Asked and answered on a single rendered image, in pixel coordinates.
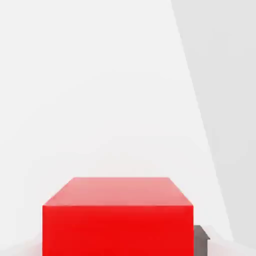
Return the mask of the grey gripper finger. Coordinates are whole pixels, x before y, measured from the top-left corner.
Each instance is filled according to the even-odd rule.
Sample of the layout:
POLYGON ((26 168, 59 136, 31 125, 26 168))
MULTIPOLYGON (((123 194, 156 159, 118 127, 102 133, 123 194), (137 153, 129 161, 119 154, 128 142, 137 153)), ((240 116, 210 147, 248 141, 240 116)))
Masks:
POLYGON ((208 240, 211 238, 200 225, 194 225, 194 256, 208 256, 208 240))

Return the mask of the small red cube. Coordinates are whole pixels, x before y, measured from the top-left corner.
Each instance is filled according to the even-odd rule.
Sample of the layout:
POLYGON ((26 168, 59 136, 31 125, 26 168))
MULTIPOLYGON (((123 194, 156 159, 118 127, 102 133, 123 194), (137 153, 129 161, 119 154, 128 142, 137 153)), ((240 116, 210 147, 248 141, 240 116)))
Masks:
POLYGON ((42 256, 194 256, 194 207, 168 177, 75 177, 42 207, 42 256))

